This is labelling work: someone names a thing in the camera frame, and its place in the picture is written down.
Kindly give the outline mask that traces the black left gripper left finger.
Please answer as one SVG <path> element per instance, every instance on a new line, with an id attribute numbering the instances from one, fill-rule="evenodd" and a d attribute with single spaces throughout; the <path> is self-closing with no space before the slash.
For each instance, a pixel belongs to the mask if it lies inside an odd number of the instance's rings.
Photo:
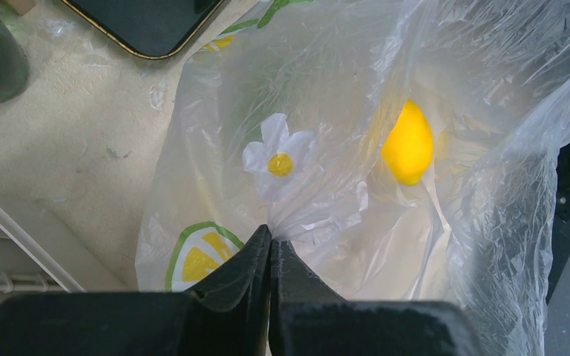
<path id="1" fill-rule="evenodd" d="M 182 292 L 23 294 L 0 305 L 0 355 L 264 355 L 272 235 Z"/>

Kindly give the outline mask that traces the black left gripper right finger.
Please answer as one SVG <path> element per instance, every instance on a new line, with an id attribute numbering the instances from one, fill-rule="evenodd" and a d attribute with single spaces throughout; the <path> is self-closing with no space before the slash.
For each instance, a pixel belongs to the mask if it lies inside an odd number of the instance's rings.
<path id="1" fill-rule="evenodd" d="M 462 311 L 442 301 L 346 300 L 295 253 L 270 251 L 273 355 L 483 355 Z"/>

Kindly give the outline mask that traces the clear plastic grocery bag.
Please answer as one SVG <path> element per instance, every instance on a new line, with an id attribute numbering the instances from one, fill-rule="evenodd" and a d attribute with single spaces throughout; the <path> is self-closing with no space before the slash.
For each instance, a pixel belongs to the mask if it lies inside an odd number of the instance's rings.
<path id="1" fill-rule="evenodd" d="M 432 162 L 381 148 L 407 100 Z M 487 355 L 543 355 L 570 1 L 259 1 L 184 64 L 145 205 L 142 291 L 182 291 L 259 225 L 340 295 L 444 300 Z"/>

